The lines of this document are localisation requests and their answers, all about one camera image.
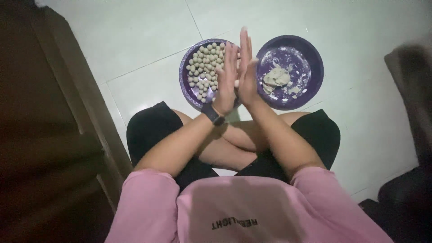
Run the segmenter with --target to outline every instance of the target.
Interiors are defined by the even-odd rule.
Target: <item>wristwatch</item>
[[[213,109],[213,102],[204,103],[201,108],[201,112],[204,113],[215,126],[220,126],[225,122],[225,118],[219,116],[219,114]]]

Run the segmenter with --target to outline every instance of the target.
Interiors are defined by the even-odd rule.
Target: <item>purple plate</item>
[[[182,91],[184,97],[186,98],[186,100],[198,111],[200,111],[201,107],[203,107],[203,103],[197,99],[198,90],[199,90],[198,87],[195,86],[195,87],[191,88],[189,86],[189,82],[187,81],[187,78],[189,77],[189,74],[188,74],[189,71],[186,69],[186,66],[189,64],[189,60],[191,58],[193,58],[192,55],[200,49],[200,46],[206,47],[208,44],[212,44],[213,42],[216,42],[218,44],[219,43],[226,43],[226,40],[207,39],[207,40],[203,40],[201,42],[196,43],[194,46],[192,46],[186,52],[186,54],[184,54],[184,57],[180,63],[180,68],[178,70],[178,79],[180,81],[181,91]],[[209,89],[207,91],[206,101],[210,102],[215,94],[216,94],[216,92]],[[240,100],[236,99],[235,103],[234,103],[234,107],[237,108],[240,105],[241,105]]]
[[[297,109],[312,99],[321,87],[324,78],[321,56],[301,37],[282,35],[273,38],[261,47],[257,58],[258,93],[274,109]],[[291,82],[268,95],[263,89],[263,78],[277,65],[289,71]]]

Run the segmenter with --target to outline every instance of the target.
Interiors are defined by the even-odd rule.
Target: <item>dark cloth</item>
[[[136,113],[127,125],[127,146],[133,166],[162,139],[183,126],[181,119],[165,102]],[[340,131],[321,109],[304,115],[295,121],[291,128],[302,136],[317,152],[327,169],[330,169],[340,144]],[[239,171],[236,176],[263,176],[282,180],[288,179],[273,157],[270,150],[257,154],[250,165]],[[218,174],[211,165],[201,162],[196,156],[186,164],[175,177],[180,191],[192,182],[215,177]]]

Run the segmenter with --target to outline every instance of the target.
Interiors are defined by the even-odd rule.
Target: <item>bare leg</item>
[[[180,117],[183,124],[192,121],[192,118],[187,115],[173,111]],[[197,152],[199,159],[204,163],[239,171],[257,158],[255,153],[234,146],[219,134],[218,132],[212,133]]]
[[[288,125],[309,112],[290,112],[278,115]],[[231,144],[251,152],[262,152],[269,145],[267,138],[254,121],[239,121],[226,124],[220,134]]]

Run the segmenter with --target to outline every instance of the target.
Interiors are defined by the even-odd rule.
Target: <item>wooden door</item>
[[[55,15],[0,3],[0,242],[103,242],[130,165],[112,163],[98,113],[89,112],[94,101],[62,51],[88,74],[85,59],[73,35],[72,46],[57,45],[47,13]]]

